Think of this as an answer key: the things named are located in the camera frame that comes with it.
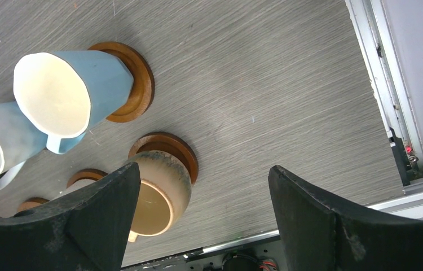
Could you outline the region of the brown wooden coaster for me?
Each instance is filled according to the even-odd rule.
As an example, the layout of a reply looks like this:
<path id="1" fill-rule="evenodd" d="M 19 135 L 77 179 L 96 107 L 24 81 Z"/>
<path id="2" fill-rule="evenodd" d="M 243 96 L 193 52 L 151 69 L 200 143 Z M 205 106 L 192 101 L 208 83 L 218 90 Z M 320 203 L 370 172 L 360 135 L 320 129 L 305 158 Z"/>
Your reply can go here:
<path id="1" fill-rule="evenodd" d="M 98 50 L 118 57 L 134 78 L 126 103 L 107 117 L 108 121 L 127 123 L 149 109 L 155 93 L 155 79 L 147 61 L 134 48 L 121 42 L 99 42 L 89 50 Z"/>
<path id="2" fill-rule="evenodd" d="M 76 183 L 79 180 L 90 179 L 93 181 L 97 181 L 102 179 L 106 175 L 108 175 L 107 172 L 101 171 L 99 169 L 92 169 L 92 168 L 82 169 L 72 175 L 72 177 L 67 182 L 66 188 L 69 188 L 70 186 L 72 186 L 74 183 Z"/>
<path id="3" fill-rule="evenodd" d="M 175 156 L 188 170 L 192 186 L 199 175 L 199 163 L 193 149 L 181 138 L 167 132 L 152 132 L 140 137 L 131 147 L 128 158 L 144 151 L 159 150 Z"/>
<path id="4" fill-rule="evenodd" d="M 40 198 L 40 197 L 33 197 L 33 198 L 29 198 L 26 201 L 22 202 L 18 208 L 17 208 L 17 213 L 22 212 L 22 211 L 26 211 L 28 209 L 40 206 L 42 204 L 45 204 L 49 202 L 48 199 L 44 199 L 44 198 Z"/>

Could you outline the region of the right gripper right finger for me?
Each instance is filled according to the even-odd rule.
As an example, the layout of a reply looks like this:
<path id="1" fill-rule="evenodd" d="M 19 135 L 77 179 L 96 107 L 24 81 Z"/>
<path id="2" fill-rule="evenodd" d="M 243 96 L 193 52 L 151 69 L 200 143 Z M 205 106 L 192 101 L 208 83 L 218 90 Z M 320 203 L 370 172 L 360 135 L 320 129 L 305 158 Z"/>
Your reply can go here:
<path id="1" fill-rule="evenodd" d="M 354 203 L 279 165 L 268 184 L 289 270 L 423 270 L 423 220 Z"/>

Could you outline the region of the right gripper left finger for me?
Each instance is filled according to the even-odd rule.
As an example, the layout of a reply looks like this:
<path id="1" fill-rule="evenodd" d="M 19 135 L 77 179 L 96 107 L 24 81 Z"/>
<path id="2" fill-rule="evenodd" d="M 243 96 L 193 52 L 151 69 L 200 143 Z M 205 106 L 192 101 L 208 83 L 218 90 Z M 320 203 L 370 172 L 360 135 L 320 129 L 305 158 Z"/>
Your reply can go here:
<path id="1" fill-rule="evenodd" d="M 38 207 L 0 217 L 0 270 L 120 270 L 140 190 L 130 162 Z"/>

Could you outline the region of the beige mug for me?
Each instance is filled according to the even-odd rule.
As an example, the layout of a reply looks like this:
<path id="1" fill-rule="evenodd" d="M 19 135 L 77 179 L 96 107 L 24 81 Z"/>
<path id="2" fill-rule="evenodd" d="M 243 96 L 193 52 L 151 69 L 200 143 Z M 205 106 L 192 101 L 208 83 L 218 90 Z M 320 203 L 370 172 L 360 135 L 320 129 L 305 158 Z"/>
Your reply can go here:
<path id="1" fill-rule="evenodd" d="M 187 209 L 192 192 L 191 177 L 175 156 L 158 150 L 143 151 L 129 161 L 137 163 L 140 192 L 128 241 L 153 237 L 169 230 Z"/>

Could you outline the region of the white mug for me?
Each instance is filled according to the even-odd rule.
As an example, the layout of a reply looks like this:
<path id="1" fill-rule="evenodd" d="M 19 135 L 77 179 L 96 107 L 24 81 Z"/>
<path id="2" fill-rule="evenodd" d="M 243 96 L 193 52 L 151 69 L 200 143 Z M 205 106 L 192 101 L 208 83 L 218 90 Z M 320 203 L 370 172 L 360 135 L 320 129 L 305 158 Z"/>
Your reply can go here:
<path id="1" fill-rule="evenodd" d="M 46 141 L 47 135 L 29 121 L 17 102 L 0 103 L 0 190 L 46 147 Z"/>

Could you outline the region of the light blue mug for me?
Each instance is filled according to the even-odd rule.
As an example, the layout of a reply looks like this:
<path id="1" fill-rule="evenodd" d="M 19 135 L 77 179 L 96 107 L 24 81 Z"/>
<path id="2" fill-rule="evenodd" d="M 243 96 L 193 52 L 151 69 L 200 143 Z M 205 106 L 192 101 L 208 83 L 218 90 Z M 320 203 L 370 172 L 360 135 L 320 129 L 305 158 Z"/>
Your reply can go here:
<path id="1" fill-rule="evenodd" d="M 28 54 L 14 67 L 13 92 L 22 113 L 64 154 L 128 100 L 134 78 L 116 56 L 96 51 Z"/>

